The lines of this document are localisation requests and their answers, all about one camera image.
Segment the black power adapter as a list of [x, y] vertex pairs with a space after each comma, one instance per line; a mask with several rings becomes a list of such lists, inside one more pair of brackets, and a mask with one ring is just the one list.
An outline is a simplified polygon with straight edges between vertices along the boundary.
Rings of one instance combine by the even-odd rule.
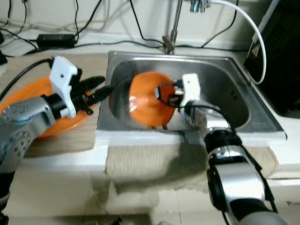
[[39, 34], [36, 43], [40, 48], [71, 48], [75, 47], [75, 34]]

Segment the orange bowl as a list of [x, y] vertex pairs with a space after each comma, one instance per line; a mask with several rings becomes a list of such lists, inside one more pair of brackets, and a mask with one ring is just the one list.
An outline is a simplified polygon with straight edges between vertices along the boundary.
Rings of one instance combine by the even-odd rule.
[[166, 73], [146, 71], [135, 75], [128, 92], [129, 115], [144, 128], [165, 128], [171, 121], [174, 108], [159, 101], [157, 86], [174, 82]]

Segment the steel faucet pipe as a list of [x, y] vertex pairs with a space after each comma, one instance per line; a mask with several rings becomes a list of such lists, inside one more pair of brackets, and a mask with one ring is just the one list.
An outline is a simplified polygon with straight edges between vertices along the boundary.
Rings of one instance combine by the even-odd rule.
[[178, 0], [171, 32], [169, 36], [162, 36], [166, 54], [174, 54], [174, 49], [175, 49], [176, 40], [178, 36], [178, 24], [180, 21], [180, 12], [182, 9], [182, 5], [183, 5], [183, 0]]

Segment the stainless steel sink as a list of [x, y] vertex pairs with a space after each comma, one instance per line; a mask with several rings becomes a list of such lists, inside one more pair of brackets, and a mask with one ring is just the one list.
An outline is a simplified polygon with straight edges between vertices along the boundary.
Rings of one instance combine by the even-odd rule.
[[96, 138], [116, 144], [180, 143], [193, 135], [176, 112], [166, 129], [148, 129], [129, 115], [128, 92], [133, 77], [156, 71], [181, 79], [196, 73], [201, 99], [219, 107], [245, 144], [252, 141], [285, 141], [287, 133], [253, 88], [241, 68], [229, 57], [110, 52], [106, 81], [114, 88], [101, 103]]

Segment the black countertop appliance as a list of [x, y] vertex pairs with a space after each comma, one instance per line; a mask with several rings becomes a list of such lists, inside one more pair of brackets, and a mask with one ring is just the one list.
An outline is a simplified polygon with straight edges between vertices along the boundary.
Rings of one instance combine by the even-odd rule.
[[279, 0], [262, 37], [267, 70], [259, 87], [280, 116], [300, 119], [300, 0]]

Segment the orange plate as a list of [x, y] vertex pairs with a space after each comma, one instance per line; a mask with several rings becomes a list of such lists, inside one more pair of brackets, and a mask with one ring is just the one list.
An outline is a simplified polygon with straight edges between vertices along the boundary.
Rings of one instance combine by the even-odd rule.
[[[58, 84], [58, 87], [64, 88], [69, 85], [71, 79], [74, 77], [74, 75], [59, 75], [58, 77], [50, 76], [27, 84], [25, 87], [13, 92], [1, 102], [0, 112], [3, 112], [6, 107], [9, 107], [9, 105], [12, 105], [13, 103], [25, 101], [27, 99], [32, 99], [39, 96], [50, 96], [54, 93], [56, 84]], [[67, 113], [64, 117], [57, 119], [54, 125], [46, 129], [41, 135], [38, 136], [38, 138], [60, 135], [60, 133], [75, 128], [87, 118], [88, 115], [83, 112], [78, 112], [73, 117], [70, 117], [69, 113]]]

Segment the beige woven counter mat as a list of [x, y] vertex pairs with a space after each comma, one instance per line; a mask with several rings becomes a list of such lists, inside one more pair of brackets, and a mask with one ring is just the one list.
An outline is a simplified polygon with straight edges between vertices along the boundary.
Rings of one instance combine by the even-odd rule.
[[[17, 77], [23, 69], [38, 60], [51, 58], [50, 54], [33, 54], [10, 59], [6, 65], [6, 71], [0, 77], [0, 87], [6, 88], [9, 82]], [[48, 77], [50, 69], [46, 63], [33, 68], [27, 75], [24, 75], [9, 92], [10, 96], [13, 92], [25, 87], [38, 79]], [[27, 150], [26, 158], [37, 158], [47, 156], [57, 156], [59, 154], [76, 153], [89, 151], [96, 144], [96, 123], [98, 122], [100, 105], [92, 106], [94, 113], [88, 115], [88, 118], [73, 129], [69, 129], [60, 135], [45, 138], [36, 138], [30, 148]]]

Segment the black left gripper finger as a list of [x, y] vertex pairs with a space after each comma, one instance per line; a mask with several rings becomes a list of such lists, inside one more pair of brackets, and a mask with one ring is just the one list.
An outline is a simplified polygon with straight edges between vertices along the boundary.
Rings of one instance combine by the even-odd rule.
[[92, 76], [81, 81], [82, 90], [93, 90], [105, 82], [104, 76]]
[[92, 94], [87, 95], [86, 105], [87, 106], [96, 105], [96, 103], [99, 103], [107, 99], [107, 97], [110, 96], [113, 91], [114, 91], [114, 87], [111, 87], [110, 85], [99, 88], [95, 92], [92, 92]]

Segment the steel water valve fitting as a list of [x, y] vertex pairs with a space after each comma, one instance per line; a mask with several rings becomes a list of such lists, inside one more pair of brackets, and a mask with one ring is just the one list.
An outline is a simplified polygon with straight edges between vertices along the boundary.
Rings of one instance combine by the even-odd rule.
[[211, 7], [212, 0], [188, 0], [191, 13], [204, 13]]

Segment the beige hanging towel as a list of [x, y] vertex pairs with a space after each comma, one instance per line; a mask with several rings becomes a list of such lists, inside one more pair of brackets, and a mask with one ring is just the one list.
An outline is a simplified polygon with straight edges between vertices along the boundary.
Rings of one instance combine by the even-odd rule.
[[118, 193], [188, 189], [208, 193], [207, 152], [201, 144], [110, 146], [105, 173]]

